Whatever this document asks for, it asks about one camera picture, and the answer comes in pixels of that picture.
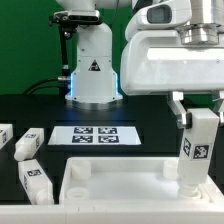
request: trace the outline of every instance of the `white plastic part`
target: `white plastic part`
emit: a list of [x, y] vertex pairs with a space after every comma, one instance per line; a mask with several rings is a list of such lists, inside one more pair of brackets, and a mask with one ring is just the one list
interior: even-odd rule
[[177, 173], [178, 160], [166, 160], [163, 166], [163, 176], [168, 180], [178, 180], [179, 175]]
[[[56, 0], [66, 10], [94, 10], [95, 8], [115, 9], [117, 0]], [[131, 5], [131, 0], [119, 0], [119, 7]]]
[[12, 137], [12, 124], [0, 124], [0, 149], [2, 149]]
[[141, 31], [123, 51], [121, 88], [127, 95], [211, 92], [223, 89], [223, 70], [223, 34], [217, 46], [183, 48], [175, 30]]
[[36, 160], [18, 163], [19, 179], [32, 205], [52, 205], [53, 187], [51, 181]]
[[89, 199], [89, 191], [83, 187], [74, 187], [69, 189], [66, 192], [66, 197], [68, 199], [75, 199], [75, 200], [84, 200]]
[[32, 159], [34, 154], [44, 142], [43, 128], [30, 128], [16, 143], [14, 158], [17, 161]]
[[[170, 23], [150, 23], [147, 13], [159, 6], [168, 6], [172, 11]], [[140, 9], [130, 20], [125, 31], [127, 41], [142, 30], [164, 30], [186, 24], [192, 17], [190, 0], [170, 0]]]
[[219, 117], [209, 109], [190, 109], [192, 128], [182, 138], [178, 174], [184, 185], [206, 181], [219, 124]]
[[72, 162], [72, 178], [75, 180], [88, 180], [91, 176], [91, 163], [87, 160], [74, 160]]
[[200, 200], [202, 198], [198, 185], [186, 185], [181, 183], [178, 194], [182, 199]]

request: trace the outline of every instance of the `white rectangular block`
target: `white rectangular block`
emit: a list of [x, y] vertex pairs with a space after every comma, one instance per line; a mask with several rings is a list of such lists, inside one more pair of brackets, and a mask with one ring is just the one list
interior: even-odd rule
[[209, 109], [188, 112], [193, 126], [183, 133], [178, 173], [185, 184], [199, 184], [208, 174], [219, 118]]
[[0, 124], [0, 149], [2, 149], [12, 137], [12, 124]]
[[34, 160], [19, 162], [19, 179], [33, 205], [54, 204], [53, 186], [40, 164]]

